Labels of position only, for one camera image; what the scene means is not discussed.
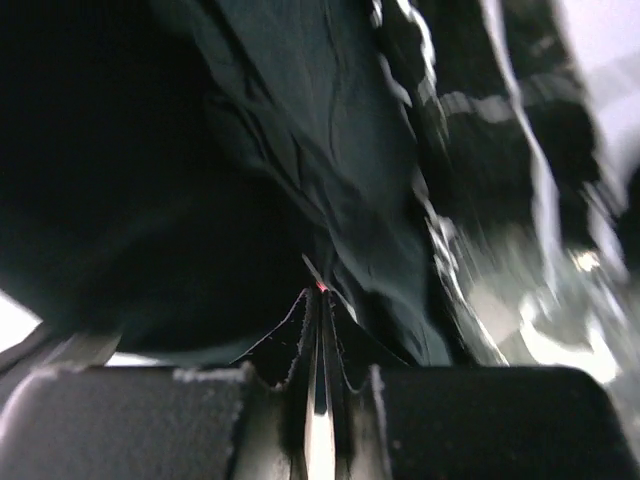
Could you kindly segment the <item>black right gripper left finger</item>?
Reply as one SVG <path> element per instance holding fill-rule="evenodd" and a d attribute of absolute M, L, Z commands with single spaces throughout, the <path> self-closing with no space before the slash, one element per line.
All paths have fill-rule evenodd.
<path fill-rule="evenodd" d="M 110 367 L 115 337 L 45 327 L 1 355 L 5 479 L 303 479 L 318 295 L 207 370 Z"/>

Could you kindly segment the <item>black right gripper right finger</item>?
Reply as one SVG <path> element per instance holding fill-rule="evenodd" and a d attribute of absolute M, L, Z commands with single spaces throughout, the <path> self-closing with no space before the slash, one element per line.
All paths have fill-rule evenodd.
<path fill-rule="evenodd" d="M 339 479 L 635 479 L 605 391 L 568 368 L 404 364 L 322 296 Z"/>

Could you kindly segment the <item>black t shirt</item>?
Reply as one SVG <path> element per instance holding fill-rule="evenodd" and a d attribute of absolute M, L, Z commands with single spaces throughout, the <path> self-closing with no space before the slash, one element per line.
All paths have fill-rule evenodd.
<path fill-rule="evenodd" d="M 447 365 L 416 166 L 363 1 L 1 5 L 1 289 L 60 336 L 230 362 L 315 269 Z"/>

